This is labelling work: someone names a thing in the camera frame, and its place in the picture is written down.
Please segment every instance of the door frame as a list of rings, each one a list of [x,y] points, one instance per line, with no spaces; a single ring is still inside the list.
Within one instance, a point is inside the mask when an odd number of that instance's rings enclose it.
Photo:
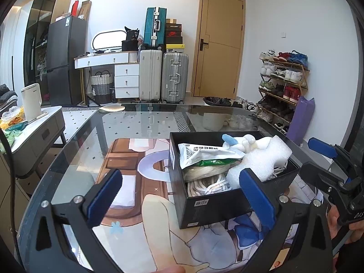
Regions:
[[[243,47],[244,47],[244,35],[245,35],[245,11],[246,11],[246,3],[245,0],[240,0],[243,2],[243,30],[241,31],[241,43],[240,43],[240,55],[239,55],[239,64],[238,64],[238,72],[235,81],[235,92],[234,97],[238,92],[238,84],[239,84],[239,77],[240,77],[240,70],[241,70],[241,62],[243,60]],[[201,31],[201,18],[202,18],[202,2],[200,0],[198,5],[198,17],[197,17],[197,29],[196,29],[196,39],[195,39],[195,53],[193,56],[193,69],[192,69],[192,81],[191,81],[191,96],[194,96],[195,93],[195,82],[196,82],[196,73],[197,73],[197,59],[198,59],[198,52],[200,46],[200,31]]]

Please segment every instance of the white suitcase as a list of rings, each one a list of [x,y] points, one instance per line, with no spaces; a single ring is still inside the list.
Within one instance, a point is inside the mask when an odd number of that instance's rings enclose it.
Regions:
[[[139,62],[139,99],[161,98],[162,51],[142,50]]]

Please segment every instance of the purple bag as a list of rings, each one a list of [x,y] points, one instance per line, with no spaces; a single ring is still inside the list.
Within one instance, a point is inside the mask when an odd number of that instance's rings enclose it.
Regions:
[[[301,145],[315,110],[315,99],[301,96],[296,105],[294,116],[287,132],[287,137],[296,145]]]

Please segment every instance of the white kettle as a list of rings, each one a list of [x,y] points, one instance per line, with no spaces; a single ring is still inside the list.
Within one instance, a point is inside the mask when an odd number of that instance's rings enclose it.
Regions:
[[[23,99],[25,119],[30,122],[42,114],[42,110],[40,108],[42,104],[40,86],[38,83],[35,83],[24,87],[20,91],[21,98]]]

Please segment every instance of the refrigerator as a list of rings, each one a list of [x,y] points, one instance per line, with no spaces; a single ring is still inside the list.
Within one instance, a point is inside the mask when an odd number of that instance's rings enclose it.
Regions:
[[[50,24],[47,47],[47,77],[52,106],[81,102],[81,77],[74,58],[85,53],[87,22],[75,16]]]

